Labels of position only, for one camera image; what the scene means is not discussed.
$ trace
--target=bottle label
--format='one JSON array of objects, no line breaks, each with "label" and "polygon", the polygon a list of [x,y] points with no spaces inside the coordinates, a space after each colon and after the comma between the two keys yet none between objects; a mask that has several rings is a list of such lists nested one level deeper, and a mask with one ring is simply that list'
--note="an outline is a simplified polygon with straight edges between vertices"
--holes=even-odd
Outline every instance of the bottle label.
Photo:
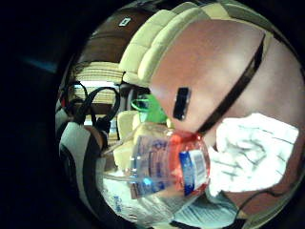
[{"label": "bottle label", "polygon": [[200,150],[181,152],[179,159],[184,178],[184,195],[187,196],[206,181],[205,159]]},{"label": "bottle label", "polygon": [[140,198],[170,186],[168,141],[141,135],[134,147],[132,160],[132,198]]}]

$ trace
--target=wooden surface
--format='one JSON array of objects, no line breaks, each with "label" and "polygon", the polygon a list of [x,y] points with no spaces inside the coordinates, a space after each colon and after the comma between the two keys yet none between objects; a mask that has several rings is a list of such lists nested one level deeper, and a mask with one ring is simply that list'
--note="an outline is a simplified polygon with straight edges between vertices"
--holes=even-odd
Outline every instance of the wooden surface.
[{"label": "wooden surface", "polygon": [[[263,32],[233,21],[202,20],[181,32],[152,76],[150,89],[176,129],[196,132],[252,61]],[[173,118],[176,92],[192,91],[186,118]]]},{"label": "wooden surface", "polygon": [[[92,34],[77,63],[119,63],[133,35],[152,15],[152,12],[141,9],[123,9],[115,12]],[[131,18],[131,21],[127,26],[120,27],[119,24],[124,18]]]},{"label": "wooden surface", "polygon": [[[209,146],[215,144],[215,130],[224,117],[242,117],[251,113],[261,113],[276,118],[298,128],[293,154],[288,162],[284,178],[273,190],[281,193],[290,189],[297,179],[297,169],[305,145],[305,85],[300,73],[300,65],[291,52],[281,43],[273,40],[254,78],[224,114],[219,122],[205,135]],[[255,192],[243,194],[227,193],[238,206]],[[245,208],[247,214],[268,209],[278,200],[261,195]]]}]

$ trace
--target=smartphone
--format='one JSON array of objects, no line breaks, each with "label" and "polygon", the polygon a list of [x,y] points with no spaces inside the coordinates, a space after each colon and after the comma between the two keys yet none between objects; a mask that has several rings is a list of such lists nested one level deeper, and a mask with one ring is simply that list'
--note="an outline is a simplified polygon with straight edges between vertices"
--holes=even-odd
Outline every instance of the smartphone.
[{"label": "smartphone", "polygon": [[179,88],[173,108],[173,117],[178,120],[185,119],[190,102],[191,90],[189,88]]}]

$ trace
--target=white cloth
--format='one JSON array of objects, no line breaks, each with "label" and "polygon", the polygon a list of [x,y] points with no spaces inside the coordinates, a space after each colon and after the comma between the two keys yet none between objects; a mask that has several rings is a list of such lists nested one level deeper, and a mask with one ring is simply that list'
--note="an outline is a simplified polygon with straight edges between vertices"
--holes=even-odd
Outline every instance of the white cloth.
[{"label": "white cloth", "polygon": [[216,131],[218,152],[209,148],[211,194],[276,185],[285,173],[297,136],[297,128],[263,114],[225,118]]}]

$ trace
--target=cream cushion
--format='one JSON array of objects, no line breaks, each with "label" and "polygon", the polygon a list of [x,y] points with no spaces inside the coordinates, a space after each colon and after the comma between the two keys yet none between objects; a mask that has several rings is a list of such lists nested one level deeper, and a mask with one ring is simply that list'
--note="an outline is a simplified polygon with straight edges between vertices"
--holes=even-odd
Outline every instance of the cream cushion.
[{"label": "cream cushion", "polygon": [[125,82],[148,87],[165,50],[190,23],[208,15],[193,3],[160,10],[133,36],[119,64]]}]

